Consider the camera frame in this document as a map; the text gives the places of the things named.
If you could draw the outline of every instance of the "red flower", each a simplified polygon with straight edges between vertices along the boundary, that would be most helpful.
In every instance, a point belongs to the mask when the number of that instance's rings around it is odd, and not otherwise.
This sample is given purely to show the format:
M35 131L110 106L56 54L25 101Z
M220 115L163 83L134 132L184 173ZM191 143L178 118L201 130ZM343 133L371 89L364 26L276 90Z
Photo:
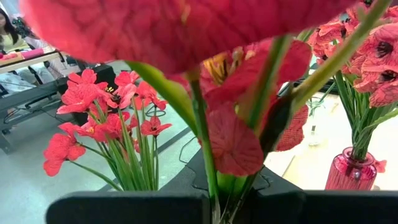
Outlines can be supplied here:
M62 163L66 160L74 161L84 155L86 149L81 146L73 135L73 131L78 128L72 123L64 123L59 126L65 134L54 134L49 142L49 146L44 151L44 171L53 177L58 174Z
M82 125L80 128L76 129L76 132L80 136L88 136L98 142L106 141L105 135L102 129L100 128L99 124L97 124L97 122L94 121L94 119L91 118L90 116L88 117L87 123Z
M142 110L151 103L151 97L156 96L156 91L145 81L139 83L137 88L138 96L134 97L134 103L136 104L137 110Z
M317 46L329 45L334 40L342 42L346 35L345 25L337 18L327 24L320 25L308 39L308 44L315 49Z
M232 103L208 111L207 120L218 171L244 176L255 174L261 169L264 154L260 142L245 122L236 116Z
M73 72L68 76L68 78L68 87L76 86L79 84L94 84L97 80L97 74L92 69L84 69L81 76ZM105 90L108 84L106 82L101 82L97 84L97 86L100 90Z
M275 149L276 151L287 151L303 141L303 125L307 122L307 118L308 107L303 106L294 114L289 127L283 132Z
M114 82L117 84L117 86L127 86L130 84L135 85L135 82L138 78L139 75L135 71L132 71L131 73L121 72L119 76L114 79Z
M386 172L386 165L387 165L386 160L383 160L383 161L375 160L373 165L375 166L378 173L382 174L382 173Z
M327 22L355 2L26 0L21 10L38 36L84 61L140 61L176 74L237 46Z
M160 119L156 116L150 118L150 121L145 120L141 125L141 133L143 135L158 136L163 130L171 127L172 124L160 125Z
M59 107L57 113L85 112L98 95L98 88L94 84L71 86L62 95L61 100L65 105Z
M246 60L240 62L241 64L229 74L221 86L214 88L205 95L208 107L215 108L220 103L237 102L239 97L257 81L270 46L270 40L247 46L244 49L244 54L248 55L244 56ZM311 48L308 44L296 40L292 42L279 70L275 95L283 83L298 80L304 75L311 56Z
M372 30L358 52L366 55L362 65L365 71L372 71L380 65L398 65L398 23L385 24Z
M118 114L109 114L105 123L98 125L95 131L98 130L99 139L106 139L106 136L110 139L123 139L122 122L128 120L130 114L128 112L122 112L122 114L123 121L120 120Z
M136 94L137 87L133 84L120 86L113 94L103 93L106 103L112 108L125 109Z
M364 71L361 79L354 82L359 92L370 92L370 106L386 106L398 101L398 66L373 67L372 72Z

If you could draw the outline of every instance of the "wire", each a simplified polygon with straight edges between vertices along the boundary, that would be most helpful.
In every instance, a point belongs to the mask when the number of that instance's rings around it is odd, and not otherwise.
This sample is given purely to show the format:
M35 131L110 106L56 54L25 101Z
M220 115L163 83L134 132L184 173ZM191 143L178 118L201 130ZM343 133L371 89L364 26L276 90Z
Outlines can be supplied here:
M158 110L156 105L152 105L146 112L145 112L145 116L148 117L153 117L155 116L155 112L156 112L156 117L161 117L161 116L165 116L166 115L166 111L162 111L162 110Z
M190 144L195 138L196 138L196 137L191 138L187 143L185 143L185 144L181 147L180 155L179 155L179 157L178 157L178 159L179 159L180 162L182 162L182 163L184 163L184 164L188 164L187 161L183 161L183 160L181 159L182 151L183 151L184 148L187 147L188 144Z

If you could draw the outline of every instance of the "floor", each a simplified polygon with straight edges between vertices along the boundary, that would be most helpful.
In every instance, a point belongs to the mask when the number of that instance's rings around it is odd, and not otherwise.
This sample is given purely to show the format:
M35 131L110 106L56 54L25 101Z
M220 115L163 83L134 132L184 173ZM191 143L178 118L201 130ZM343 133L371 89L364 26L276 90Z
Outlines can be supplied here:
M116 74L128 67L122 62L111 64ZM15 151L6 155L0 151L0 224L42 224L45 211L50 203L68 193L75 191L99 190L106 184L99 178L73 164L64 163L56 177L48 177L43 168L43 150L54 133L60 133L57 128L60 122L54 119L55 110L41 114L20 123L7 135ZM72 120L69 115L59 116L63 120ZM176 112L168 106L166 115L160 117L162 123L172 123L159 136L159 145L167 143L169 147L160 154L160 185L166 184L183 167L179 161L182 147L194 136L186 131L187 125ZM78 138L84 144L96 147L94 141L88 138ZM197 152L199 144L191 141L184 148L181 160L189 159ZM105 161L88 151L77 160L95 169L109 178L114 178Z

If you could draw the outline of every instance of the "desk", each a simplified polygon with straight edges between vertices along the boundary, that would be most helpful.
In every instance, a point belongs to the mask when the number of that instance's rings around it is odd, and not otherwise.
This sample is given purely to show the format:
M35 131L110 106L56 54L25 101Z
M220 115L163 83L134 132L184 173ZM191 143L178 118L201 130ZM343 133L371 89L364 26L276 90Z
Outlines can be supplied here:
M0 66L0 74L14 71L18 68L28 67L29 65L35 65L37 63L45 62L45 61L48 61L51 59L56 59L56 58L61 58L61 61L64 60L61 52L53 51L53 52L49 52L49 53L46 53L43 55L39 55L34 58L25 59L25 60L21 60L18 62L12 62L9 64L1 65Z
M351 146L351 128L338 96L325 98L326 115L318 126L323 126L324 140L317 146L309 146L306 138L291 150L295 153L289 166L285 167L283 178L305 190L323 190L333 158ZM377 160L387 160L386 172L377 174L373 190L398 190L398 150L396 133L398 117L377 127L373 133L369 152Z

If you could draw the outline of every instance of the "glass vase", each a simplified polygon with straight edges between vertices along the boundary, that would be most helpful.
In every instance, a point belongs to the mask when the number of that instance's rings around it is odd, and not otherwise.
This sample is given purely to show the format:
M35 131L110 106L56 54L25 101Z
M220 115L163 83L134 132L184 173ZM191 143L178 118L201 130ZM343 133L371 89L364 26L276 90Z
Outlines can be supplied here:
M322 126L320 125L326 108L324 101L316 96L311 97L307 101L308 106L308 123L310 124L309 132L306 134L308 145L316 146L323 140Z
M326 190L370 190L376 179L374 157L366 153L364 161L351 158L353 148L347 147L331 163Z

